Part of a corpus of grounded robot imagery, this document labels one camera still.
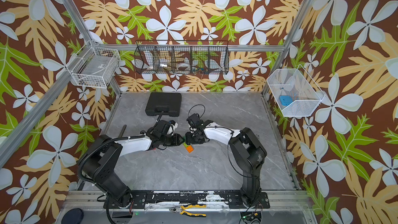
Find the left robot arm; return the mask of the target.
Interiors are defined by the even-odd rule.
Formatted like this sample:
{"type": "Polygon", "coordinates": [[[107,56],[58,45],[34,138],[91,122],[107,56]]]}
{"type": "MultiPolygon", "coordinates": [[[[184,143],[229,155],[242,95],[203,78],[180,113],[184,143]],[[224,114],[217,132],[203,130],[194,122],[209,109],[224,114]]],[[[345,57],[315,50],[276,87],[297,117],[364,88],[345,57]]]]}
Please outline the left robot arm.
{"type": "Polygon", "coordinates": [[[176,133],[174,120],[157,120],[155,125],[139,135],[111,138],[99,136],[80,158],[77,175],[80,180],[96,185],[118,207],[127,207],[132,202],[131,189],[120,179],[114,169],[120,157],[163,147],[181,145],[183,137],[176,133]]]}

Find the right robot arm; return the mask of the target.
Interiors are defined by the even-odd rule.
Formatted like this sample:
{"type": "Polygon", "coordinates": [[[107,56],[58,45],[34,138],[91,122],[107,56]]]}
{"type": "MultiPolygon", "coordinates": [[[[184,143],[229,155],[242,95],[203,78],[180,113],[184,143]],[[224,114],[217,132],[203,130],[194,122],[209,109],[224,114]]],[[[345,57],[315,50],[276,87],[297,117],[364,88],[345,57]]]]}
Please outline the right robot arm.
{"type": "Polygon", "coordinates": [[[252,207],[260,200],[261,168],[267,156],[264,146],[250,128],[230,129],[206,121],[190,127],[185,134],[185,141],[190,144],[203,144],[214,140],[225,144],[231,150],[236,164],[242,170],[243,184],[240,189],[245,207],[252,207]]]}

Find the orange lego brick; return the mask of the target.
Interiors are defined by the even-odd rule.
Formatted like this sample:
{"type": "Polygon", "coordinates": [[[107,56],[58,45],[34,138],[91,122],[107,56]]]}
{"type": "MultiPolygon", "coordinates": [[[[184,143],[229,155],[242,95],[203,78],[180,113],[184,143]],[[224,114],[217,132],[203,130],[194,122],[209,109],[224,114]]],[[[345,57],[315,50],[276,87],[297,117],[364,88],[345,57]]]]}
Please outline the orange lego brick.
{"type": "Polygon", "coordinates": [[[189,146],[186,146],[186,150],[188,151],[188,153],[191,153],[194,151],[194,148],[191,145],[189,145],[189,146]]]}

